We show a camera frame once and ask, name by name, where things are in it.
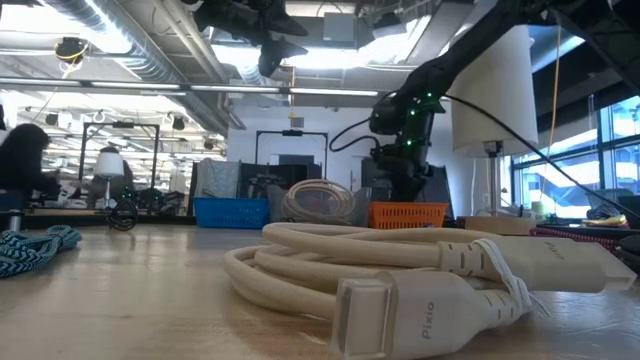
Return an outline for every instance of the lamp shade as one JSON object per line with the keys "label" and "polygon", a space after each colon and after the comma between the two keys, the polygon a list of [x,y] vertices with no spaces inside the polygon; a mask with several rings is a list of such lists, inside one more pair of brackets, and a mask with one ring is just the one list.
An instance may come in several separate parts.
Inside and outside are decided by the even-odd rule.
{"label": "lamp shade", "polygon": [[[516,26],[469,65],[451,94],[487,110],[529,143],[538,143],[529,31]],[[452,101],[456,155],[487,157],[485,142],[501,141],[504,155],[527,151],[524,144],[478,111]]]}
{"label": "lamp shade", "polygon": [[114,153],[101,153],[98,156],[94,175],[97,176],[124,176],[124,164],[122,155]]}

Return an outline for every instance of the white extension cord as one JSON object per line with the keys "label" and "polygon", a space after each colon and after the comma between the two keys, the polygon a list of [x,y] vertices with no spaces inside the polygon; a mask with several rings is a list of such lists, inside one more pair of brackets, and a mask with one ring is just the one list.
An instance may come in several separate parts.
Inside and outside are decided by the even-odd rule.
{"label": "white extension cord", "polygon": [[[329,214],[305,209],[296,196],[303,192],[324,193],[324,205],[331,207]],[[289,189],[282,202],[282,213],[296,222],[349,225],[349,217],[356,207],[353,194],[346,187],[329,180],[313,179],[301,181]]]}
{"label": "white extension cord", "polygon": [[597,244],[459,229],[276,223],[274,245],[225,254],[248,301],[333,320],[347,359],[417,359],[460,349],[528,311],[529,290],[628,289],[635,274]]}

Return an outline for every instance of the blue plastic basket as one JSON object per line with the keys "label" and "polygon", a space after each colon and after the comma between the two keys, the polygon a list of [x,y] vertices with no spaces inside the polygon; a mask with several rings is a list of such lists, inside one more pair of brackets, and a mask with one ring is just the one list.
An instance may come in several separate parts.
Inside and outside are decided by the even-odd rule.
{"label": "blue plastic basket", "polygon": [[200,227],[262,229],[269,223],[269,200],[195,198]]}

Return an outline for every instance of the blue and white rope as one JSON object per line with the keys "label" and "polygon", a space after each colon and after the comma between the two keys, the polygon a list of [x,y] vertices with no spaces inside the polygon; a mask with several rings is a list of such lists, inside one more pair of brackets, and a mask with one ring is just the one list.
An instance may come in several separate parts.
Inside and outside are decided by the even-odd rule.
{"label": "blue and white rope", "polygon": [[41,237],[5,231],[0,239],[0,278],[42,266],[58,252],[75,248],[80,240],[82,235],[78,231],[62,225],[50,227]]}

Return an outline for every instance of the wooden table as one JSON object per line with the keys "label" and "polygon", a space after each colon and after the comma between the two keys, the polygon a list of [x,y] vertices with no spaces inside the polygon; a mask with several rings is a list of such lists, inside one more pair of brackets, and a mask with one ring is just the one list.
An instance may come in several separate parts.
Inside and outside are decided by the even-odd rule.
{"label": "wooden table", "polygon": [[[80,249],[0,280],[2,360],[334,359],[327,322],[237,296],[222,255],[257,231],[142,225],[82,229]],[[637,359],[640,290],[538,294],[535,313],[444,359]]]}

